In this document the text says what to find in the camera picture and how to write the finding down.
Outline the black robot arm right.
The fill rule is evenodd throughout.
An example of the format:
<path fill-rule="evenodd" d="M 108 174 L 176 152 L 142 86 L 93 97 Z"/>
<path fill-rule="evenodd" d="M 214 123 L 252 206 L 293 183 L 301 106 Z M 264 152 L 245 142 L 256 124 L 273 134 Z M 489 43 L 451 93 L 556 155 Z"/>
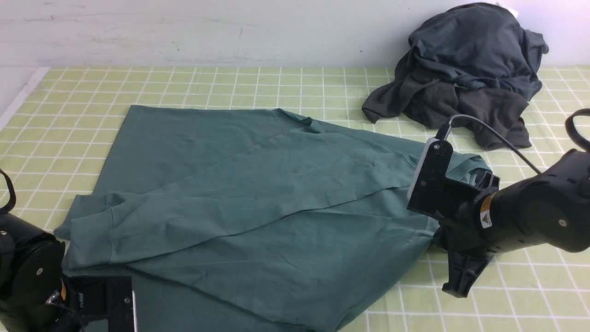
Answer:
<path fill-rule="evenodd" d="M 491 259 L 540 244 L 578 253 L 589 247 L 589 153 L 568 151 L 542 174 L 503 189 L 489 172 L 476 186 L 447 179 L 435 238 L 448 254 L 448 282 L 457 298 Z"/>

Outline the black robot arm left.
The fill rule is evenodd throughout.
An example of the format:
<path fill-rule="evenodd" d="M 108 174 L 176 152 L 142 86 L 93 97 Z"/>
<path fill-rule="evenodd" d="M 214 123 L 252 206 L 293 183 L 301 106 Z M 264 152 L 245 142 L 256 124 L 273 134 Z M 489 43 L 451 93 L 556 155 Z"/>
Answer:
<path fill-rule="evenodd" d="M 63 310 L 65 244 L 12 214 L 1 216 L 1 323 L 9 332 L 47 332 Z"/>

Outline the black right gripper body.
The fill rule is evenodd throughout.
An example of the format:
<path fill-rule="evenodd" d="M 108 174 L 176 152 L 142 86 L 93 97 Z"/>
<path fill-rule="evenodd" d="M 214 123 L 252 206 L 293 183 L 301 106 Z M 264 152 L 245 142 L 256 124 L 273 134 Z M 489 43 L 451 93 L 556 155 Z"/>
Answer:
<path fill-rule="evenodd" d="M 434 235 L 434 246 L 475 257 L 496 254 L 482 234 L 480 208 L 485 198 L 499 191 L 499 185 L 500 178 L 488 171 L 476 177 L 475 185 L 446 178 L 437 202 L 440 227 Z"/>

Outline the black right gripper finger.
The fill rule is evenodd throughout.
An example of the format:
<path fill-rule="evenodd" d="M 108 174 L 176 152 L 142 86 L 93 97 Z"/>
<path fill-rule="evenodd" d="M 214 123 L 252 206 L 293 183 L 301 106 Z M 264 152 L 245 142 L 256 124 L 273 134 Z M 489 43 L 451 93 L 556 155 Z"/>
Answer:
<path fill-rule="evenodd" d="M 468 297 L 472 286 L 495 254 L 486 249 L 447 250 L 448 281 L 443 284 L 442 291 L 455 298 Z"/>

